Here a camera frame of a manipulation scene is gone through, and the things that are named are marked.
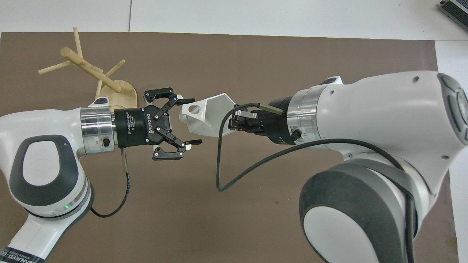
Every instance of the silver metal ring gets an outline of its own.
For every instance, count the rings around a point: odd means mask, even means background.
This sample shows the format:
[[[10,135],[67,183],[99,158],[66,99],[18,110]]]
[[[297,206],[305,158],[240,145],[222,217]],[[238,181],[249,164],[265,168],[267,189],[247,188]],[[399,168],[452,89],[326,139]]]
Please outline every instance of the silver metal ring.
[[[320,94],[327,87],[322,85],[298,91],[291,98],[287,113],[289,133],[299,130],[301,138],[296,140],[296,144],[320,140],[317,127],[317,104]],[[315,148],[327,149],[326,146],[316,146]]]
[[[115,125],[109,107],[81,108],[81,133],[86,154],[114,150]]]

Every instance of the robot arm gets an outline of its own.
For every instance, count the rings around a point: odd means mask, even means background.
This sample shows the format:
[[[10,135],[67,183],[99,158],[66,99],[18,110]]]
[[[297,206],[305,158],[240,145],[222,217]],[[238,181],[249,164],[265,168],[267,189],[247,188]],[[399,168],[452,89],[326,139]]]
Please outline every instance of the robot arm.
[[[192,105],[198,102],[184,105],[181,116],[193,116],[187,111]],[[412,238],[434,204],[450,162],[468,145],[468,101],[460,85],[428,71],[349,85],[333,77],[269,105],[284,113],[238,111],[231,128],[277,144],[323,142],[313,148],[344,156],[343,164],[311,177],[300,194],[301,224],[316,252],[332,263],[412,262]],[[211,111],[219,109],[205,107],[204,114]],[[187,120],[189,129],[216,126],[209,120],[180,119]],[[373,150],[327,139],[378,146],[403,171]]]
[[[178,160],[201,140],[174,136],[168,111],[193,99],[171,88],[146,91],[147,107],[115,110],[98,98],[87,108],[37,110],[0,117],[0,168],[11,195],[29,213],[0,262],[44,263],[65,231],[93,204],[93,187],[79,162],[86,154],[113,151],[115,145],[153,145],[153,160]],[[158,108],[155,99],[167,98]],[[162,142],[177,148],[166,153]]]

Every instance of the wooden mug tree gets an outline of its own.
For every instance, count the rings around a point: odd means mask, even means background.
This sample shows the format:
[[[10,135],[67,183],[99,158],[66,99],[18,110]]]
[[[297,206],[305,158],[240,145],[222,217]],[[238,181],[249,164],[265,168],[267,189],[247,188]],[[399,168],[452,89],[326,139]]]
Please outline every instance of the wooden mug tree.
[[[37,72],[39,72],[39,74],[44,74],[59,68],[75,65],[98,80],[95,99],[98,97],[108,97],[109,106],[112,112],[114,112],[114,109],[136,108],[138,106],[138,100],[135,88],[124,80],[112,80],[109,78],[121,65],[125,63],[125,60],[121,60],[117,65],[104,74],[102,69],[93,66],[83,58],[80,36],[78,35],[77,28],[73,28],[73,34],[75,37],[77,53],[73,52],[70,48],[64,47],[60,50],[60,55],[68,61],[38,70]]]

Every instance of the brown mat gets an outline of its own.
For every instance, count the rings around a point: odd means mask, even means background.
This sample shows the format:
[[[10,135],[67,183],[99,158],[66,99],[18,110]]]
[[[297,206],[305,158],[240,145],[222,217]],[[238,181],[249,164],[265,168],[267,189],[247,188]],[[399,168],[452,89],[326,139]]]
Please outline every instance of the brown mat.
[[[112,78],[131,83],[140,98],[145,90],[172,87],[185,98],[226,92],[236,103],[268,103],[334,75],[352,83],[385,73],[437,70],[433,41],[170,33],[81,33],[80,38],[85,59],[95,66],[109,69],[125,59]],[[82,71],[37,73],[62,62],[64,46],[74,49],[72,33],[2,33],[0,116],[92,102],[96,81]],[[170,112],[173,133],[198,139],[178,122],[179,110]],[[338,164],[341,155],[295,152],[218,193],[217,140],[203,140],[180,161],[155,162],[150,146],[129,148],[127,204],[108,219],[88,214],[65,234],[48,262],[322,262],[302,233],[298,196],[310,176]],[[224,182],[284,148],[252,134],[227,136]],[[111,212],[125,192],[120,151],[81,161],[95,188],[95,209]],[[3,179],[0,207],[2,247],[27,216]],[[416,259],[458,262],[448,176],[416,240]]]

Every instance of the white 3d-printed part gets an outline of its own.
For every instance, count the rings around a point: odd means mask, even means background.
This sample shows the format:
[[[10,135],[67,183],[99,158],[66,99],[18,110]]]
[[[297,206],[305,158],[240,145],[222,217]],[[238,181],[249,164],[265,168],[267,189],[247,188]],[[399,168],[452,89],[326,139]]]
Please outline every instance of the white 3d-printed part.
[[[198,102],[182,105],[179,121],[187,124],[190,133],[218,137],[219,126],[228,111],[234,108],[235,103],[226,93],[210,97]],[[224,126],[223,136],[236,130]]]

